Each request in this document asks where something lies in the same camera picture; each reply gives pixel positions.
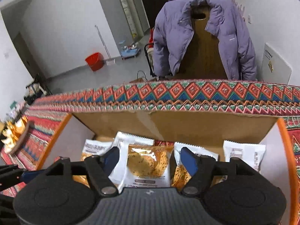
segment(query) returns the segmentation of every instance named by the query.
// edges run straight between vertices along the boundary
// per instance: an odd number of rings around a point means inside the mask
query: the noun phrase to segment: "jacket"
[[[254,81],[255,51],[245,21],[230,0],[173,0],[158,13],[153,34],[153,67],[157,76],[175,75],[194,30],[191,7],[208,4],[205,30],[219,39],[219,54],[229,80]]]

